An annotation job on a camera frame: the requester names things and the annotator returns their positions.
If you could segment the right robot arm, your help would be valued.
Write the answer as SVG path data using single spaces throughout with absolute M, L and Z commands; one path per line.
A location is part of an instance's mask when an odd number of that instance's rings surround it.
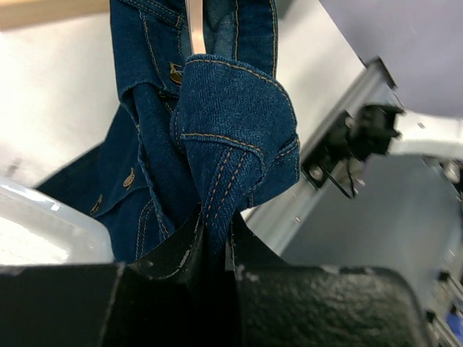
M 460 346 L 450 308 L 462 309 L 462 121 L 405 111 L 384 159 L 344 219 L 339 262 L 397 271 L 413 288 L 440 346 Z

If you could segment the beige plastic hanger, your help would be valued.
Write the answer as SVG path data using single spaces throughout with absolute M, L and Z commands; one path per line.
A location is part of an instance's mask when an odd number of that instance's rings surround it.
M 203 30 L 203 0 L 186 0 L 185 4 L 192 54 L 206 54 Z

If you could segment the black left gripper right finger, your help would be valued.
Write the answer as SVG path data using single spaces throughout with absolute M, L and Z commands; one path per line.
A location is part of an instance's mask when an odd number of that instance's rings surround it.
M 241 346 L 431 346 L 410 285 L 381 267 L 293 266 L 234 215 L 227 241 Z

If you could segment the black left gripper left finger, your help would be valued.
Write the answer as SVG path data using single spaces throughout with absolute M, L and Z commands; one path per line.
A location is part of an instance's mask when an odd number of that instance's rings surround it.
M 203 227 L 193 213 L 166 241 L 123 267 L 100 346 L 196 346 Z

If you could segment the dark blue denim skirt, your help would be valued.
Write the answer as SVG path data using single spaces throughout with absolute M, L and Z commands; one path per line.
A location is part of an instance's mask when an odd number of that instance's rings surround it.
M 39 191 L 109 230 L 132 262 L 201 210 L 211 262 L 236 212 L 300 177 L 297 119 L 276 81 L 273 1 L 206 1 L 204 54 L 183 1 L 112 1 L 119 107 L 105 140 Z

